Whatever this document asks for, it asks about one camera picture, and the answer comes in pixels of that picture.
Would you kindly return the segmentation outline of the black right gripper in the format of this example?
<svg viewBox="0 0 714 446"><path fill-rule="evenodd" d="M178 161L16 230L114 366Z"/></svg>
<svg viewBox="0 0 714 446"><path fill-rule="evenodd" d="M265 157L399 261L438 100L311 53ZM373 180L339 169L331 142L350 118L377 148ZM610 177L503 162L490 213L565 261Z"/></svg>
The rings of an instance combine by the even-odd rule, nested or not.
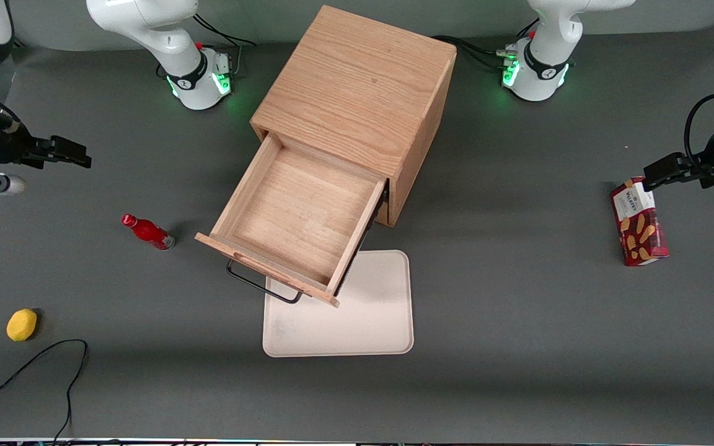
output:
<svg viewBox="0 0 714 446"><path fill-rule="evenodd" d="M69 163L82 168L92 166L87 147L70 139L61 136L35 138L29 132L0 133L0 164L20 164L42 170L49 152L57 163Z"/></svg>

